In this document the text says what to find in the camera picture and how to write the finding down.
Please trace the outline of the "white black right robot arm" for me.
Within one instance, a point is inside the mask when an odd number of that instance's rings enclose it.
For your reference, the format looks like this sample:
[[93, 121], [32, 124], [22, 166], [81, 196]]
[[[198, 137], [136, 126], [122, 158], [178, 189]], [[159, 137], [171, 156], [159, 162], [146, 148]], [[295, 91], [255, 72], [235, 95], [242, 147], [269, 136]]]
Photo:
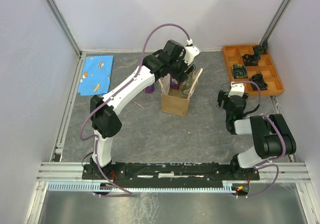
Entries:
[[281, 114], [251, 116], [245, 112], [248, 93], [240, 95], [220, 90], [217, 105], [226, 111], [225, 124], [232, 135], [251, 135], [253, 146], [233, 156], [229, 172], [234, 179], [257, 173], [257, 167], [296, 152], [296, 141]]

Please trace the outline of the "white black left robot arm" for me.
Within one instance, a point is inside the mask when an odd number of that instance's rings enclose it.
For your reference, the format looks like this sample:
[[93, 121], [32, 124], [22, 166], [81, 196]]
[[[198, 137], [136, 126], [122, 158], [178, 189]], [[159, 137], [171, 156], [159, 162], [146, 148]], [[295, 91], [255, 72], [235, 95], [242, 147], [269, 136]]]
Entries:
[[112, 91], [102, 97], [92, 97], [90, 119], [96, 143], [90, 163], [98, 178], [105, 179], [110, 175], [111, 148], [114, 136], [122, 127], [118, 115], [123, 108], [160, 78], [171, 75], [179, 83], [186, 81], [196, 69], [192, 62], [200, 52], [193, 44], [184, 47], [169, 40], [163, 49], [144, 57], [142, 65]]

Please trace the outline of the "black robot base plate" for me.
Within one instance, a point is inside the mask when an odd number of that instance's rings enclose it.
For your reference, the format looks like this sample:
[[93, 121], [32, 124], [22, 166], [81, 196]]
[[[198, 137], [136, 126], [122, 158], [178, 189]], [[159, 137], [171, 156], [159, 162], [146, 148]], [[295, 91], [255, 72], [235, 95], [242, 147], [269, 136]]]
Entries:
[[257, 170], [241, 168], [234, 160], [229, 164], [115, 162], [102, 171], [123, 188], [220, 188], [223, 181], [260, 180]]

